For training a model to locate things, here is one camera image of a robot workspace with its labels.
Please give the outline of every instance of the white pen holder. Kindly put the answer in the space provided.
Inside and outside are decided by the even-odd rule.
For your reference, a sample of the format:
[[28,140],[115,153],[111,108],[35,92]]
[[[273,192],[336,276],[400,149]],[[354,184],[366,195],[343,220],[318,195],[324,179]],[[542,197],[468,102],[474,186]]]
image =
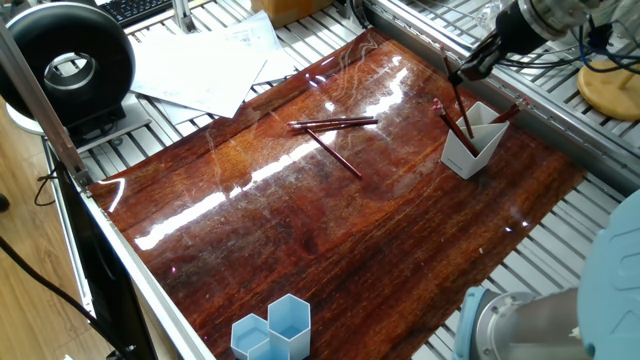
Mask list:
[[[507,131],[509,123],[491,124],[498,114],[488,106],[477,102],[467,111],[469,123],[473,129],[473,139],[469,139],[473,146],[480,153],[478,157],[473,157],[469,150],[449,130],[447,142],[444,145],[441,161],[463,179],[468,179],[480,169],[485,167],[493,153],[495,152],[500,139]],[[457,122],[462,132],[467,135],[467,128],[461,118]]]

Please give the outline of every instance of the white paper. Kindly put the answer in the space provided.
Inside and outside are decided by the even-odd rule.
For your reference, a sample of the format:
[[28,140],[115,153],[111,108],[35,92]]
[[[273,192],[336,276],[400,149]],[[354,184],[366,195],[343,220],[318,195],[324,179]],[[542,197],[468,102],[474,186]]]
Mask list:
[[174,104],[165,100],[158,100],[160,111],[171,121],[173,125],[178,125],[185,121],[193,120],[205,114],[205,112],[188,108],[180,104]]
[[[252,84],[295,72],[264,11],[227,29],[149,39],[135,49],[138,71],[132,90],[161,99],[160,110],[174,125],[204,112],[232,117]],[[264,66],[256,73],[260,60]],[[167,74],[169,69],[185,71]],[[207,95],[212,92],[219,97]]]
[[231,27],[235,28],[258,28],[261,33],[271,34],[268,42],[262,45],[261,51],[267,53],[267,63],[254,81],[255,84],[267,81],[280,80],[295,73],[295,67],[289,55],[284,52],[278,35],[271,25],[271,20],[266,12],[260,11],[240,24]]
[[266,54],[241,45],[264,42],[257,30],[149,39],[134,46],[132,91],[212,114],[233,117],[264,67]]

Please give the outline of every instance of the keyboard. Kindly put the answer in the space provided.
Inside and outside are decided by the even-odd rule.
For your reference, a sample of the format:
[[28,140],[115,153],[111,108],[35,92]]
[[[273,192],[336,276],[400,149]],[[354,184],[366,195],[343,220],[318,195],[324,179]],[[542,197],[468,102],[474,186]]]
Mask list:
[[98,6],[124,28],[170,9],[172,3],[171,0],[111,0]]

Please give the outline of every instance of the reddish-brown wood grain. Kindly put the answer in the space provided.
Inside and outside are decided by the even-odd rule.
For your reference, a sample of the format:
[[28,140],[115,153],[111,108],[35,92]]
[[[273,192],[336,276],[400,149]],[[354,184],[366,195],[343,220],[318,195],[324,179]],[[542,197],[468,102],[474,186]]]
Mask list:
[[[312,359],[408,359],[584,175],[511,126],[462,180],[435,97],[459,117],[442,74],[369,30],[90,190],[216,358],[233,322],[292,293]],[[361,115],[380,121],[320,136],[362,180],[287,126]]]

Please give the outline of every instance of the wooden floor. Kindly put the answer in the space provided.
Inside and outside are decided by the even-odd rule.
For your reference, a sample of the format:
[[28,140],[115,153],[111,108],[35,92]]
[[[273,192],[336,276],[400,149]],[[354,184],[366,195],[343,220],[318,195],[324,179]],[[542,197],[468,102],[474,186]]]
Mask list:
[[[2,99],[0,109],[0,193],[11,202],[9,211],[0,213],[0,235],[38,272],[78,298],[56,207],[33,204],[36,178],[47,173],[42,143],[7,118]],[[40,201],[51,199],[48,185]],[[158,327],[150,322],[159,358],[175,359],[175,350],[166,345],[168,338]],[[81,315],[0,251],[1,360],[62,360],[66,355],[103,360],[110,351]]]

